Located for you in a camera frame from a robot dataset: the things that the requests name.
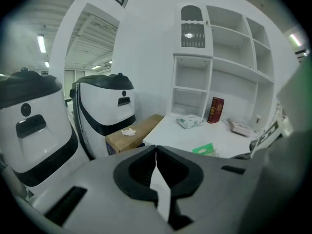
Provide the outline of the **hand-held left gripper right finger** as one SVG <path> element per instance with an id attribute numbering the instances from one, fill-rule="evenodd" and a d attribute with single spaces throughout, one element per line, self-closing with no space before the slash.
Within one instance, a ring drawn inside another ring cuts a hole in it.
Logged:
<path id="1" fill-rule="evenodd" d="M 163 146 L 156 147 L 157 167 L 171 189 L 172 198 L 190 197 L 201 185 L 204 173 L 193 161 Z"/>

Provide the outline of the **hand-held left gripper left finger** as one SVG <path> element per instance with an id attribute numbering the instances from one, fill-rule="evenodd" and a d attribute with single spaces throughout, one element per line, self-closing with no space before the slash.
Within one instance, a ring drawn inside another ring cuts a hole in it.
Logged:
<path id="1" fill-rule="evenodd" d="M 157 192 L 150 188 L 156 167 L 156 147 L 144 147 L 139 153 L 123 160 L 114 169 L 118 188 L 131 199 L 150 201 L 158 205 Z"/>

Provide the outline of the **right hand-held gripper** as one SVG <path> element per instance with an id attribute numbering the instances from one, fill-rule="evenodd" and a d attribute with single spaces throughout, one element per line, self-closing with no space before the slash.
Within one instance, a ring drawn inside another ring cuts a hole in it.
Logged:
<path id="1" fill-rule="evenodd" d="M 293 127 L 290 120 L 283 114 L 283 107 L 278 103 L 269 128 L 256 140 L 254 147 L 251 149 L 250 158 L 252 158 L 257 151 L 270 147 L 279 138 L 290 136 L 292 132 Z"/>

